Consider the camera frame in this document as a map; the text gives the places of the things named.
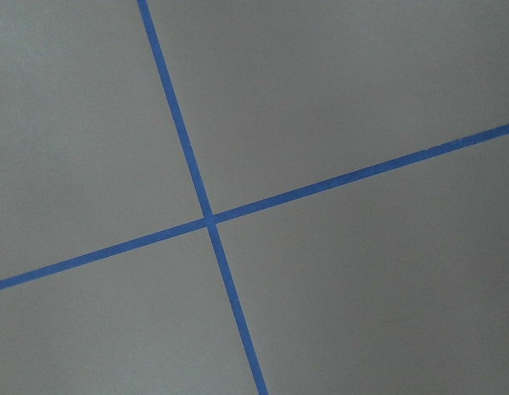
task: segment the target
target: blue tape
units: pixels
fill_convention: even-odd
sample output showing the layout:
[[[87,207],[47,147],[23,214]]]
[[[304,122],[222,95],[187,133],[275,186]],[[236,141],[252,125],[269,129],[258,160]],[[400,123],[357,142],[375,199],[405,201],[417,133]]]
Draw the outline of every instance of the blue tape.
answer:
[[[326,179],[325,181],[320,181],[319,183],[307,185],[298,189],[293,189],[292,191],[280,193],[279,195],[267,197],[265,199],[258,200],[257,202],[252,202],[241,207],[223,211],[216,214],[214,216],[214,220],[217,224],[229,221],[238,218],[239,216],[246,216],[257,211],[265,210],[266,208],[278,206],[280,204],[304,198],[315,193],[324,192],[328,189],[355,183],[356,181],[366,179],[373,175],[395,170],[399,167],[411,165],[412,163],[430,159],[434,156],[444,155],[449,152],[453,152],[461,148],[466,148],[467,146],[473,146],[474,144],[479,144],[480,142],[486,142],[488,140],[502,137],[507,134],[509,134],[509,123],[507,125],[502,125],[494,129],[489,129],[484,132],[473,134],[471,136],[459,138],[452,142],[446,142],[440,146],[434,146],[426,150],[414,152],[413,154],[401,156],[397,159],[388,160],[377,165],[368,166],[364,169],[333,177],[332,179]]]
[[[174,226],[173,228],[170,229],[161,230],[150,235],[138,237],[137,239],[125,241],[124,243],[116,244],[105,249],[99,249],[92,253],[81,255],[80,257],[71,258],[59,263],[54,263],[53,265],[40,267],[38,269],[32,270],[31,272],[22,273],[17,276],[0,280],[0,290],[9,288],[11,286],[18,286],[19,284],[22,284],[24,282],[37,280],[42,277],[50,276],[55,273],[72,269],[74,267],[83,266],[94,261],[99,261],[100,259],[113,257],[114,255],[118,255],[120,253],[126,253],[133,249],[139,249],[141,247],[144,247],[145,245],[154,244],[159,241],[171,239],[173,237],[193,232],[204,227],[205,227],[204,219],[187,222],[186,224],[183,225]]]
[[[229,263],[226,259],[223,244],[220,240],[220,235],[218,233],[216,223],[214,222],[214,215],[212,213],[211,205],[208,200],[207,192],[205,191],[202,176],[199,172],[196,156],[194,155],[193,148],[190,144],[189,134],[187,133],[187,129],[184,124],[180,105],[178,104],[178,100],[175,96],[172,80],[170,79],[168,67],[166,66],[165,57],[161,51],[161,46],[159,44],[159,39],[157,38],[156,29],[152,21],[152,16],[150,15],[150,10],[148,9],[147,1],[138,0],[138,5],[139,11],[141,12],[143,24],[145,25],[145,30],[147,31],[147,37],[148,41],[150,42],[152,54],[154,56],[154,60],[156,61],[157,71],[159,72],[161,84],[163,85],[163,89],[165,91],[166,100],[169,104],[170,112],[172,113],[172,118],[174,120],[174,125],[180,139],[185,160],[187,161],[187,165],[189,167],[190,177],[192,178],[194,188],[196,189],[199,205],[202,208],[205,225],[208,228],[208,234],[211,238],[212,248],[214,249],[214,254],[216,255],[216,260],[220,268],[220,273],[222,274],[227,297],[231,303],[232,312],[234,314],[236,326],[238,327],[238,332],[244,346],[245,355],[247,356],[251,373],[253,374],[254,383],[258,389],[259,395],[268,395],[264,376],[262,375],[262,370],[256,356],[255,347],[247,327],[247,322],[245,321],[245,315],[241,308],[240,298],[236,292],[236,286],[232,278]]]

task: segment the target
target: gray floor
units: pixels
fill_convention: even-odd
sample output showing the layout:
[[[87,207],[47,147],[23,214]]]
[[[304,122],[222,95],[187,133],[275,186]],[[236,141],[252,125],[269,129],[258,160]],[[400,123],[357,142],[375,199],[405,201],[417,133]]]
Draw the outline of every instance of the gray floor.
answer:
[[[215,212],[509,123],[509,1],[149,5]],[[0,280],[201,217],[136,2],[0,1]],[[509,394],[509,136],[218,229],[270,394]],[[0,290],[63,393],[257,393],[206,230]]]

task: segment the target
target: blue painter's tape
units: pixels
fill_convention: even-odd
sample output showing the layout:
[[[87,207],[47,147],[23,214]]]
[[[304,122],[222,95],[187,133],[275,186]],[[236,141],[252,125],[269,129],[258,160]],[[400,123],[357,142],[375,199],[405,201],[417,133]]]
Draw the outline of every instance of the blue painter's tape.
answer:
[[[319,183],[307,185],[298,189],[293,189],[292,191],[280,193],[276,196],[267,197],[265,199],[258,200],[257,202],[252,202],[241,207],[223,211],[216,214],[214,216],[214,220],[216,223],[229,221],[234,218],[238,218],[239,216],[246,216],[257,211],[265,210],[266,208],[278,206],[280,204],[304,198],[315,193],[324,192],[328,189],[355,183],[360,179],[366,179],[373,175],[395,170],[399,167],[411,165],[412,163],[430,159],[434,156],[444,155],[446,153],[453,152],[461,148],[466,148],[467,146],[473,146],[474,144],[479,144],[480,142],[486,142],[488,140],[502,137],[507,134],[509,134],[509,123],[507,125],[502,125],[494,129],[489,129],[484,132],[473,134],[471,136],[459,138],[452,142],[446,142],[440,146],[434,146],[426,150],[414,152],[413,154],[401,156],[397,159],[388,160],[377,165],[368,166],[364,169],[333,177],[332,179],[326,179],[325,181],[320,181]]]
[[[236,326],[238,327],[238,332],[244,346],[245,355],[247,356],[251,373],[253,374],[254,383],[259,395],[268,395],[264,376],[262,375],[262,370],[256,356],[255,347],[251,340],[247,322],[245,321],[245,315],[240,305],[240,298],[236,292],[236,286],[232,279],[231,269],[229,268],[229,264],[226,259],[222,241],[220,240],[220,235],[218,233],[216,223],[214,222],[212,208],[208,200],[207,192],[205,191],[205,186],[203,184],[202,176],[199,172],[198,163],[196,161],[192,145],[190,144],[189,134],[187,133],[183,116],[181,114],[181,109],[175,96],[172,80],[170,79],[170,74],[168,72],[168,67],[166,66],[163,52],[161,51],[161,46],[159,44],[159,39],[157,38],[156,29],[152,21],[150,10],[148,9],[147,1],[138,0],[138,5],[139,11],[141,12],[143,24],[145,25],[145,30],[147,31],[147,37],[148,41],[150,42],[152,54],[154,56],[154,60],[156,61],[157,71],[160,75],[161,84],[163,85],[163,89],[165,91],[166,100],[168,101],[170,112],[172,113],[175,128],[177,130],[181,147],[183,149],[185,160],[187,161],[187,165],[189,167],[190,176],[194,183],[194,188],[196,189],[199,205],[202,208],[205,225],[208,228],[209,237],[211,238],[212,242],[212,248],[214,249],[218,266],[220,268],[220,273],[222,274],[223,283],[225,285],[227,297],[229,298],[232,312],[235,317]]]
[[[161,51],[159,39],[157,38],[156,34],[156,28],[154,27],[152,16],[150,15],[150,10],[148,9],[146,0],[138,0],[138,5],[139,11],[141,12],[142,22],[145,25],[145,30],[147,31],[147,37],[148,41],[150,42],[152,55],[156,61],[157,71],[159,72],[161,84],[163,85],[163,90],[165,91],[166,101],[170,107],[170,112],[172,113],[172,118],[178,133],[178,138],[180,139],[181,148],[183,149],[187,165],[189,166],[190,177],[192,178],[194,187],[196,189],[196,194],[198,195],[199,204],[202,208],[203,217],[209,218],[212,216],[211,205],[203,185],[202,176],[199,173],[196,156],[194,155],[192,145],[190,144],[189,134],[187,133],[187,128],[185,127],[180,105],[178,104],[178,100],[175,96],[174,87],[170,79],[169,70],[166,66],[165,57]]]
[[[54,263],[53,265],[40,267],[38,269],[32,270],[31,272],[22,273],[17,276],[0,280],[0,290],[9,288],[11,286],[18,286],[19,284],[22,284],[24,282],[37,280],[42,277],[50,276],[55,273],[72,269],[74,267],[86,265],[88,263],[92,263],[100,259],[112,257],[120,253],[126,253],[133,249],[139,249],[141,247],[144,247],[145,245],[154,244],[159,241],[171,239],[173,237],[183,235],[194,230],[202,229],[204,227],[205,221],[203,219],[192,221],[183,225],[174,226],[173,228],[170,229],[161,230],[150,235],[138,237],[137,239],[125,241],[124,243],[113,245],[105,249],[100,249],[94,251],[93,253],[87,253],[85,255],[81,255],[80,257],[71,258],[67,259],[66,261]]]
[[[238,332],[240,333],[240,339],[244,346],[245,355],[247,356],[247,361],[249,362],[249,367],[251,369],[251,373],[253,374],[254,383],[258,390],[258,394],[268,395],[268,389],[265,385],[262,369],[260,368],[258,358],[256,356],[255,346],[253,345],[253,341],[249,333],[249,328],[247,327],[247,322],[245,321],[245,315],[241,308],[240,297],[236,292],[235,282],[232,278],[231,269],[227,263],[223,244],[220,240],[220,234],[218,233],[216,224],[214,222],[208,225],[207,228],[208,234],[211,238],[212,247],[214,249],[214,254],[216,255],[216,260],[218,261],[218,266],[220,267],[223,283],[225,284],[229,303],[231,303],[232,313],[235,316],[236,326],[238,327]]]

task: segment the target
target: tape strip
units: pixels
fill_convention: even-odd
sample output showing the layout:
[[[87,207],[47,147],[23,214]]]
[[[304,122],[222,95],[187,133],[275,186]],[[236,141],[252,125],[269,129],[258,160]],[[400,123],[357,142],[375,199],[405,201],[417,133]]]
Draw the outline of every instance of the tape strip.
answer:
[[[199,205],[202,208],[205,225],[207,226],[208,234],[211,238],[212,248],[214,249],[214,254],[216,255],[216,260],[220,268],[220,273],[222,274],[223,284],[225,285],[227,297],[229,298],[229,302],[232,307],[236,326],[238,327],[238,332],[244,346],[245,355],[247,356],[251,373],[253,374],[254,383],[258,389],[259,395],[267,395],[268,390],[265,385],[264,376],[262,375],[262,370],[256,356],[255,347],[247,327],[247,322],[245,321],[245,315],[240,305],[240,298],[236,291],[236,286],[232,278],[229,263],[226,259],[223,244],[220,240],[220,235],[218,233],[216,223],[214,222],[214,215],[212,213],[211,205],[208,200],[207,192],[205,191],[203,179],[199,172],[199,167],[194,155],[193,148],[190,144],[189,134],[187,133],[187,129],[184,124],[180,105],[178,104],[178,100],[175,96],[172,80],[170,79],[168,67],[166,66],[165,57],[161,51],[161,46],[159,39],[157,38],[156,29],[152,21],[152,16],[150,15],[150,10],[148,9],[147,1],[138,0],[138,5],[139,11],[141,12],[143,24],[145,25],[145,30],[147,31],[147,37],[148,41],[150,42],[152,54],[154,56],[154,60],[156,61],[157,71],[159,72],[161,84],[163,85],[163,89],[165,91],[166,100],[169,104],[175,128],[180,139],[185,160],[189,166],[190,177],[192,178],[194,188],[196,189]]]
[[[52,274],[63,272],[74,267],[79,267],[86,265],[88,263],[92,263],[94,261],[99,261],[100,259],[113,257],[114,255],[118,255],[120,253],[126,253],[133,249],[139,249],[141,247],[144,247],[145,245],[154,244],[159,241],[167,239],[172,239],[173,237],[193,232],[204,227],[205,227],[204,219],[191,221],[183,225],[174,226],[173,228],[170,229],[161,230],[150,235],[138,237],[137,239],[125,241],[124,243],[116,244],[105,249],[99,249],[92,253],[81,255],[80,257],[71,258],[59,263],[54,263],[53,265],[40,267],[30,272],[25,272],[17,276],[0,280],[0,290],[12,286],[18,286],[24,282],[37,280],[42,277],[51,276]]]
[[[229,221],[238,218],[239,216],[246,216],[257,211],[265,210],[266,208],[278,206],[280,204],[304,198],[315,193],[324,192],[328,189],[355,183],[356,181],[366,179],[373,175],[395,170],[399,167],[411,165],[412,163],[430,159],[435,156],[444,155],[449,152],[453,152],[461,148],[466,148],[467,146],[473,146],[475,144],[479,144],[480,142],[486,142],[488,140],[502,137],[507,134],[509,134],[509,123],[507,125],[502,125],[494,129],[489,129],[484,132],[473,134],[471,136],[459,138],[452,142],[446,142],[440,146],[434,146],[426,150],[414,152],[413,154],[401,156],[397,159],[388,160],[377,165],[368,166],[364,169],[333,177],[332,179],[326,179],[325,181],[320,181],[319,183],[307,185],[298,189],[293,189],[292,191],[280,193],[279,195],[267,197],[265,199],[258,200],[257,202],[252,202],[241,207],[223,211],[216,214],[214,216],[214,220],[216,223]]]

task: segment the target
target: gray surface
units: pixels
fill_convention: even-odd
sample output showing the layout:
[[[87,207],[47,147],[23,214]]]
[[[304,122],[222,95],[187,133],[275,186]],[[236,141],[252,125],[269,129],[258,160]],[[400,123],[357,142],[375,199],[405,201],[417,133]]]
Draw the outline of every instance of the gray surface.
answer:
[[[0,279],[199,217],[137,4],[0,2]]]
[[[204,230],[0,292],[0,394],[252,394]]]
[[[220,225],[272,394],[509,394],[509,137]]]
[[[509,0],[151,0],[215,211],[509,122]]]
[[[159,2],[215,211],[509,122],[509,1]],[[0,1],[0,279],[201,217],[134,1]],[[220,225],[269,393],[509,393],[509,137]],[[0,291],[0,395],[254,394],[204,231]]]

